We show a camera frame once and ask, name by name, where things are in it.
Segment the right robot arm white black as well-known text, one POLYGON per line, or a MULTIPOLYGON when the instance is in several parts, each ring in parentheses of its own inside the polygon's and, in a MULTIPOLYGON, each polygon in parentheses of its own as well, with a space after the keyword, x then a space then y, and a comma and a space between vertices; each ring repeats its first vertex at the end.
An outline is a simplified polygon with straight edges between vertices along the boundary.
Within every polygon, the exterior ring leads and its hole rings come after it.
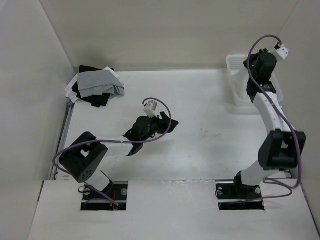
POLYGON ((288 169, 300 168, 306 134, 296 131, 279 105, 271 78, 278 63, 276 54, 266 49, 250 54, 243 62, 248 71, 247 95, 257 108, 266 128, 257 161, 234 177, 233 194, 249 200, 261 182, 288 169))

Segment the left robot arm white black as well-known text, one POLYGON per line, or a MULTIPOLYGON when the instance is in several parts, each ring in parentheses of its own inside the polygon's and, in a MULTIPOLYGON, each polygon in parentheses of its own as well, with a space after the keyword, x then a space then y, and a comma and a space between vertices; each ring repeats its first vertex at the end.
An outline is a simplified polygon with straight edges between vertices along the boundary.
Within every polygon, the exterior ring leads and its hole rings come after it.
POLYGON ((94 142, 77 146, 64 152, 59 163, 78 183, 93 186, 96 195, 105 200, 112 195, 112 181, 99 169, 103 158, 131 157, 143 148, 143 142, 157 134, 171 133, 178 124, 177 120, 171 120, 163 111, 156 117, 140 116, 119 139, 125 143, 94 142))

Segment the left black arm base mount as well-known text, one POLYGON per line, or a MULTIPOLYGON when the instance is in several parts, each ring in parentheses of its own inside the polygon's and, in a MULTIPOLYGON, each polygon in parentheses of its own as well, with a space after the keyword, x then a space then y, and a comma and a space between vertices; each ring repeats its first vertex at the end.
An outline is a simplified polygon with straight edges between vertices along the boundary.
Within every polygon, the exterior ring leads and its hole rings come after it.
POLYGON ((107 187, 104 193, 117 202, 113 204, 107 198, 92 190, 88 185, 83 185, 78 188, 78 192, 82 194, 81 211, 126 211, 128 198, 129 183, 112 182, 107 187))

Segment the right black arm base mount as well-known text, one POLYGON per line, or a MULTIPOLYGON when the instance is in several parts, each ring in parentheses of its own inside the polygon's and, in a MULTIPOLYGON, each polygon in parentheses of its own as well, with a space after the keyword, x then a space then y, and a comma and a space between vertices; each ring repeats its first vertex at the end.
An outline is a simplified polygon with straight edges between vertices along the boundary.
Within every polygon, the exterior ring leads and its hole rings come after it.
POLYGON ((259 185, 236 188, 233 181, 217 181, 215 186, 220 211, 265 210, 259 185))

